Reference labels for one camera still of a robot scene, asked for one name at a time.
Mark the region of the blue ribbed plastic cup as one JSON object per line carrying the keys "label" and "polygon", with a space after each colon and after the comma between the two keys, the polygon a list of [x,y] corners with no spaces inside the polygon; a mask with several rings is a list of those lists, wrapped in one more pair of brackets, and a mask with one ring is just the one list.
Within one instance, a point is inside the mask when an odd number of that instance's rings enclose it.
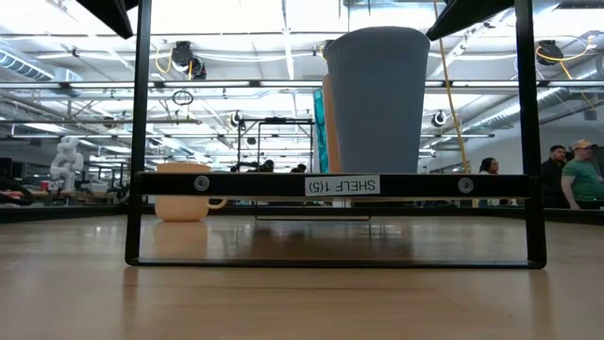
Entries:
{"label": "blue ribbed plastic cup", "polygon": [[358,29],[329,45],[344,172],[417,172],[429,48],[424,33],[401,26]]}

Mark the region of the orange plastic cup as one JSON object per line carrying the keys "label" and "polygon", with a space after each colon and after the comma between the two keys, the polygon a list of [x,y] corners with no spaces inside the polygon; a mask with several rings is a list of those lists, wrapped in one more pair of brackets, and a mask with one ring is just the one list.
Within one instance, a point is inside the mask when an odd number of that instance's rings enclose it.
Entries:
{"label": "orange plastic cup", "polygon": [[323,77],[322,90],[325,111],[325,128],[327,136],[328,169],[330,173],[342,173],[343,170],[339,154],[335,110],[333,104],[333,93],[331,88],[331,79],[329,75],[325,75]]}

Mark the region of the tall teal plastic tumbler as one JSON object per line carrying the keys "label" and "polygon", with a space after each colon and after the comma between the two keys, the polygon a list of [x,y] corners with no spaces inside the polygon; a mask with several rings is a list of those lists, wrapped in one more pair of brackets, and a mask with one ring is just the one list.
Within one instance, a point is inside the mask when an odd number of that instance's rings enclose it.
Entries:
{"label": "tall teal plastic tumbler", "polygon": [[318,170],[320,173],[328,172],[328,153],[327,153],[327,131],[324,108],[323,90],[317,89],[312,93],[314,106],[314,127],[315,137],[314,142],[317,146]]}

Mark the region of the peach mug with handle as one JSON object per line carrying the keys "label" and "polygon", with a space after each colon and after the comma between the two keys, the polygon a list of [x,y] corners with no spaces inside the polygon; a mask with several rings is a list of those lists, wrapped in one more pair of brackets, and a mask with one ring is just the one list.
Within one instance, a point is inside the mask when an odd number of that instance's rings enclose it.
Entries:
{"label": "peach mug with handle", "polygon": [[[193,162],[166,162],[158,165],[160,173],[209,173],[210,166]],[[155,200],[155,214],[165,222],[196,222],[205,218],[210,210],[218,210],[227,204],[222,199],[218,204],[210,204],[206,196],[159,195]]]}

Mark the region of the white shelf label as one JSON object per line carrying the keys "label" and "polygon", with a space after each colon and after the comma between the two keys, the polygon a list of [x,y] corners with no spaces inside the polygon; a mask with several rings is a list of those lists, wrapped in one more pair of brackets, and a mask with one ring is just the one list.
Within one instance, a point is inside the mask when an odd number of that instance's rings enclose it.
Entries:
{"label": "white shelf label", "polygon": [[379,175],[305,178],[306,196],[370,196],[380,193]]}

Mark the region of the black table frame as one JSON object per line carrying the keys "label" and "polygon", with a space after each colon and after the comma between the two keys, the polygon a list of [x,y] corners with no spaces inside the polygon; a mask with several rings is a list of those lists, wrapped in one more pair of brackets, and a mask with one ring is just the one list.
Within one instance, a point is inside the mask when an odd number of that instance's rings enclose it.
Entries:
{"label": "black table frame", "polygon": [[[81,206],[81,207],[41,207],[41,208],[2,208],[0,224],[53,219],[87,218],[121,215],[128,212],[126,206]],[[412,207],[354,207],[333,208],[319,206],[226,206],[213,210],[211,215],[227,216],[484,216],[523,219],[523,208],[412,208]],[[547,222],[575,223],[604,227],[604,211],[572,211],[564,209],[545,209]]]}

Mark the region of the wooden shelf with black frame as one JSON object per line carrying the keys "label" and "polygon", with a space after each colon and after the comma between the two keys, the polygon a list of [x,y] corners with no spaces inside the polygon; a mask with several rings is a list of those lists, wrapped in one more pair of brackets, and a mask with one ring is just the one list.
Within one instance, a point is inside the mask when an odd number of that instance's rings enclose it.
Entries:
{"label": "wooden shelf with black frame", "polygon": [[[527,257],[504,262],[504,268],[541,269],[546,264],[545,220],[541,199],[540,137],[537,114],[532,0],[514,0],[516,55],[520,106],[523,171],[519,175],[421,175],[397,173],[290,174],[290,173],[159,173],[144,170],[144,140],[150,57],[152,1],[140,0],[134,76],[134,112],[131,177],[126,227],[125,260],[143,265],[140,254],[144,196],[207,196],[218,198],[292,201],[312,198],[489,198],[520,197],[525,202]],[[305,178],[379,175],[379,195],[306,196]]]}

